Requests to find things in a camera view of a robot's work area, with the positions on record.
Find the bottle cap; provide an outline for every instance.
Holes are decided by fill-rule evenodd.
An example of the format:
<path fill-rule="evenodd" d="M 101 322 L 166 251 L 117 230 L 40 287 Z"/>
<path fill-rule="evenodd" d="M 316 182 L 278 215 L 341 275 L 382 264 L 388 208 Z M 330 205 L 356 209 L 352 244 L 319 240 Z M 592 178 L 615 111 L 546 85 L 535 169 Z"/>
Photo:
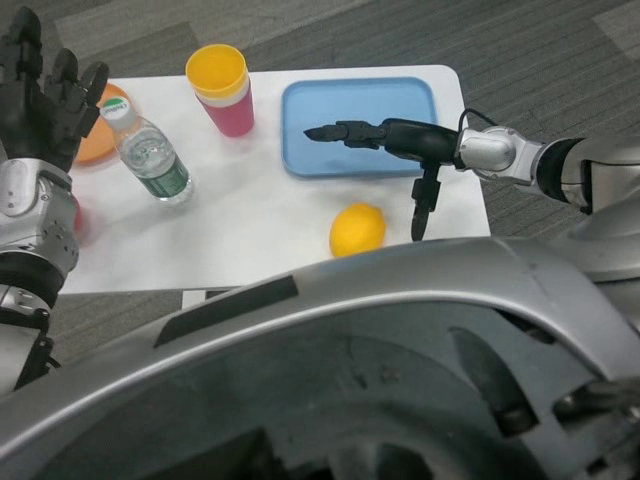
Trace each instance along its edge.
<path fill-rule="evenodd" d="M 113 97 L 105 102 L 100 109 L 100 115 L 115 131 L 126 130 L 137 120 L 138 114 L 124 97 Z"/>

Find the plastic tray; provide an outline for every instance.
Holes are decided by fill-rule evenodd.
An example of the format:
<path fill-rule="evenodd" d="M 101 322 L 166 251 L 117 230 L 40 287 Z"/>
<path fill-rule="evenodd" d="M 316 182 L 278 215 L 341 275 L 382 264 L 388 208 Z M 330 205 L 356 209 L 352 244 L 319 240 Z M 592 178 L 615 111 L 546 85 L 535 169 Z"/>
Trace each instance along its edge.
<path fill-rule="evenodd" d="M 421 172 L 416 162 L 342 142 L 309 140 L 304 130 L 337 120 L 407 118 L 437 124 L 431 88 L 415 77 L 315 80 L 291 84 L 282 97 L 282 159 L 301 177 L 398 176 Z"/>

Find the water bottle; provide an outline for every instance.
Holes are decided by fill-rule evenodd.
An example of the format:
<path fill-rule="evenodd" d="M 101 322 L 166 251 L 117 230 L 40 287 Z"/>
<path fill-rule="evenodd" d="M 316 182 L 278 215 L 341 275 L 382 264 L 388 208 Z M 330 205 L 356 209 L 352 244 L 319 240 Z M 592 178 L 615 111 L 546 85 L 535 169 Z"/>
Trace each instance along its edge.
<path fill-rule="evenodd" d="M 151 195 L 171 205 L 191 196 L 191 177 L 171 142 L 158 127 L 139 116 L 129 100 L 110 98 L 100 114 L 113 130 L 122 161 Z"/>

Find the stacked cups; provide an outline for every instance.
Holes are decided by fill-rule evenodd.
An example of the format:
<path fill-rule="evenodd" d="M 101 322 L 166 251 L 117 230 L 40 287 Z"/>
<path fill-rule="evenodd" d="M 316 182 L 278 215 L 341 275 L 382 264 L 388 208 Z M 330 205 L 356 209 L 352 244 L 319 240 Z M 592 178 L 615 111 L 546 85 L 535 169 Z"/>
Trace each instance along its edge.
<path fill-rule="evenodd" d="M 186 68 L 193 91 L 218 129 L 239 137 L 253 128 L 251 81 L 244 56 L 230 45 L 197 50 Z"/>

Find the yellow lemon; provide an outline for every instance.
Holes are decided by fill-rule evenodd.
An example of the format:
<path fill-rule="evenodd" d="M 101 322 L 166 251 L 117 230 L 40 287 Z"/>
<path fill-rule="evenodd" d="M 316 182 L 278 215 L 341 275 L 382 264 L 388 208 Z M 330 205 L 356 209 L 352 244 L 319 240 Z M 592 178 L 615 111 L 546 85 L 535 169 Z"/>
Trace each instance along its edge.
<path fill-rule="evenodd" d="M 329 235 L 331 253 L 334 257 L 345 257 L 380 248 L 386 229 L 379 208 L 354 203 L 333 221 Z"/>

